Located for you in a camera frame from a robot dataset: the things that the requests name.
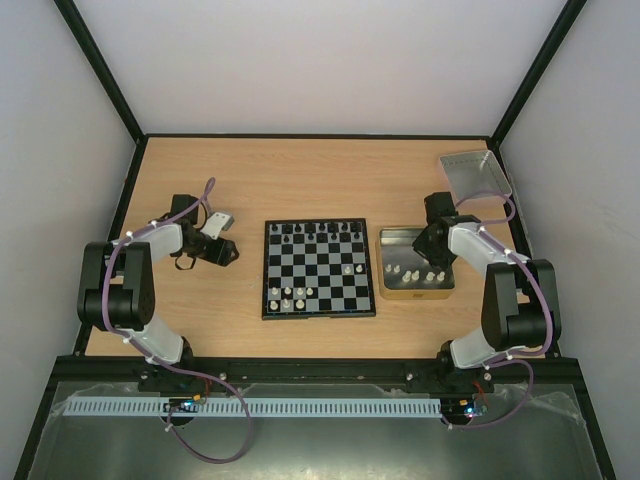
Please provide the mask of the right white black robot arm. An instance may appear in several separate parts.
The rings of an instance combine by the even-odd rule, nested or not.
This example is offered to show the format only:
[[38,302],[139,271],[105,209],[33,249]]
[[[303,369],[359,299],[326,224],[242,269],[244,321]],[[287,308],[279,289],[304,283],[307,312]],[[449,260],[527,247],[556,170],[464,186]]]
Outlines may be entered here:
[[449,192],[426,196],[424,205],[426,227],[413,250],[437,273],[462,259],[484,279],[480,327],[442,345],[438,384],[455,392],[471,371],[546,354],[561,328],[553,265],[509,248],[489,232],[488,221],[459,213]]

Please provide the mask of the black grey chess board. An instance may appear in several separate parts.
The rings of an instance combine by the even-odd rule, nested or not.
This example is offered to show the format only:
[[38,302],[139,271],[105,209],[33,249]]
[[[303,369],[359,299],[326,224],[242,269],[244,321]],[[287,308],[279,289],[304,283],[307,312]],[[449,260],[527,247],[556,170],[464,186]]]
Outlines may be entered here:
[[[355,272],[361,264],[364,271]],[[344,265],[351,266],[349,275],[342,274]],[[285,295],[285,287],[292,288]],[[280,289],[272,295],[272,287]],[[313,287],[316,294],[306,295]],[[305,295],[295,298],[297,288]],[[289,299],[291,307],[282,308]],[[295,308],[303,299],[305,308]],[[269,309],[276,300],[279,309]],[[310,318],[373,317],[376,315],[374,282],[364,218],[267,220],[264,227],[262,319],[293,320]]]

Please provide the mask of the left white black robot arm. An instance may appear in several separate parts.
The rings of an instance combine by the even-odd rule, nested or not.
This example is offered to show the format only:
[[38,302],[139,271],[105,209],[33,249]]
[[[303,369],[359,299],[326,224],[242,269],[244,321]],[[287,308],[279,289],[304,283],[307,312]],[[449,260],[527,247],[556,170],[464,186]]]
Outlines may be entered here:
[[91,242],[83,252],[77,313],[80,321],[119,336],[152,365],[183,376],[213,377],[194,371],[185,337],[155,312],[154,263],[185,256],[226,267],[239,257],[235,243],[221,236],[234,217],[213,211],[205,198],[176,195],[171,210],[121,240]]

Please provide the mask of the gold tin piece tray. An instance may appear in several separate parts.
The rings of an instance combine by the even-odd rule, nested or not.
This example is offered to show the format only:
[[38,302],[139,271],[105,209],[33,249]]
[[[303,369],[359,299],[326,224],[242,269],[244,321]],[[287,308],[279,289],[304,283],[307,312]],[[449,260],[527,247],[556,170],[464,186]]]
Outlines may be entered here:
[[380,293],[386,300],[442,300],[455,289],[453,270],[435,270],[416,253],[413,242],[419,227],[379,230],[376,240]]

